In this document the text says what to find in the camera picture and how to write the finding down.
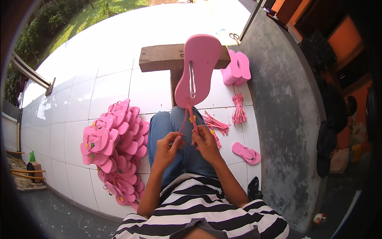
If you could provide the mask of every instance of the gray concrete floor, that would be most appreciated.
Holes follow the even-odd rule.
[[[118,222],[88,213],[49,190],[20,193],[46,238],[111,238]]]

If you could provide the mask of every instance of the black bag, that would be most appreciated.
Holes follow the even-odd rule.
[[[330,117],[323,121],[318,132],[317,139],[317,173],[320,177],[328,175],[330,170],[330,159],[337,146],[337,135],[335,132],[334,118]]]

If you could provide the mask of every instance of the bamboo stick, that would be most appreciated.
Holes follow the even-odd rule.
[[[24,152],[16,152],[16,151],[9,151],[9,150],[7,150],[6,152],[7,153],[24,153]]]
[[[16,170],[11,169],[12,172],[46,172],[45,170]]]
[[[13,156],[10,156],[10,155],[8,155],[8,154],[7,154],[7,156],[8,156],[8,157],[10,157],[10,158],[13,158],[13,159],[15,159],[15,160],[18,160],[18,161],[20,161],[20,162],[23,162],[23,163],[25,163],[25,162],[24,162],[23,160],[21,160],[21,159],[15,158],[15,157],[13,157]]]
[[[32,177],[32,176],[27,176],[27,175],[22,175],[22,174],[17,174],[14,172],[11,172],[13,175],[20,176],[20,177],[26,177],[27,179],[45,179],[44,177]]]

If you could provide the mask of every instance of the concrete wall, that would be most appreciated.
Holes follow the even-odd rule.
[[[17,150],[17,123],[1,115],[1,133],[3,134],[3,144],[5,149]]]
[[[317,136],[326,120],[317,84],[290,34],[261,9],[240,48],[252,75],[248,85],[258,119],[263,200],[292,229],[304,232],[324,185],[316,170]]]

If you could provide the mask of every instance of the black and white striped shirt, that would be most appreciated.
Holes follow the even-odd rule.
[[[258,199],[243,207],[228,203],[220,181],[182,174],[160,193],[160,206],[146,219],[126,216],[116,239],[182,238],[194,226],[217,238],[286,238],[288,223]]]

